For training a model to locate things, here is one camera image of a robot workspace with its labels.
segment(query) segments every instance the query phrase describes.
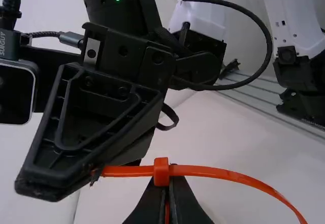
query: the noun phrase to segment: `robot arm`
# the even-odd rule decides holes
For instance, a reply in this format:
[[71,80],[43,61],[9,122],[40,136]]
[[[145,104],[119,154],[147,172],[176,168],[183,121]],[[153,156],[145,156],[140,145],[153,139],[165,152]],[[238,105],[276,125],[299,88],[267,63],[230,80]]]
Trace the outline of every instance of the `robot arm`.
[[190,23],[189,30],[218,41],[223,41],[225,34],[225,7],[178,0],[170,21],[170,32],[176,33],[180,31],[186,22]]
[[323,128],[325,125],[325,35],[313,0],[265,0],[270,18],[278,82],[287,90],[277,110]]
[[325,35],[316,17],[313,0],[264,0],[274,42],[278,48],[294,46],[297,56],[314,58],[325,50]]

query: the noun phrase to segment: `black plastic part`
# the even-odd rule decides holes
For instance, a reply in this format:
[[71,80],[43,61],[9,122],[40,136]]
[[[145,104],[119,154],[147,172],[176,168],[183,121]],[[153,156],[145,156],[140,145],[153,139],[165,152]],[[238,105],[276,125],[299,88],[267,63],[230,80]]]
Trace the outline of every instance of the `black plastic part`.
[[145,36],[161,26],[155,0],[84,0],[90,22]]
[[[121,87],[128,93],[121,94]],[[163,100],[158,90],[77,63],[62,66],[21,176],[29,182],[68,189],[99,164],[117,161],[114,158],[138,139],[150,142]],[[120,160],[121,165],[143,157],[147,149]]]
[[3,0],[0,6],[0,28],[14,30],[17,18],[21,18],[20,0]]
[[204,212],[185,177],[172,177],[168,187],[150,180],[134,211],[123,224],[165,224],[165,204],[170,202],[170,224],[213,224]]
[[169,184],[171,224],[213,224],[198,203],[185,177],[172,177]]
[[277,110],[325,130],[325,50],[309,59],[293,46],[280,47],[273,66],[279,84],[288,88]]
[[40,70],[35,112],[44,112],[60,65],[80,61],[79,54],[32,46],[21,46],[19,58],[33,61]]
[[167,198],[168,189],[156,187],[153,178],[151,178],[134,211],[123,224],[165,224],[165,202]]
[[[214,84],[219,77],[222,60],[211,52],[198,52],[193,55],[176,59],[174,76],[193,83]],[[182,90],[187,86],[172,80],[170,88]]]
[[184,47],[178,41],[178,39],[174,35],[172,35],[166,28],[158,27],[155,28],[154,32],[159,42],[168,47],[171,47],[175,54],[177,54],[178,56],[185,57],[193,54],[193,52]]
[[81,49],[83,45],[83,35],[76,34],[74,32],[60,32],[59,40],[65,45],[69,45],[79,49]]
[[185,45],[187,32],[189,31],[189,28],[191,27],[191,24],[189,22],[183,23],[182,30],[179,34],[179,43],[181,45]]
[[25,124],[34,110],[39,69],[30,61],[0,58],[0,123]]
[[281,47],[273,67],[281,86],[297,91],[325,91],[325,50],[313,59],[297,56],[294,47]]
[[87,54],[88,38],[96,39],[101,42],[96,60],[99,71],[167,92],[175,69],[169,47],[93,23],[85,23],[83,28],[82,60]]
[[[192,55],[177,59],[175,76],[194,83],[214,84],[220,74],[226,43],[193,30],[187,30],[186,36],[184,30],[173,35],[176,39],[181,38],[185,47],[192,52]],[[181,90],[187,86],[172,80],[170,88]]]
[[0,28],[0,58],[19,59],[20,32]]
[[222,80],[226,76],[228,76],[230,73],[232,73],[235,70],[239,69],[240,63],[238,62],[237,59],[234,59],[231,61],[227,66],[224,67],[224,69],[221,71],[219,75],[219,79]]
[[280,113],[325,131],[325,93],[287,89],[280,97],[283,103],[276,107]]

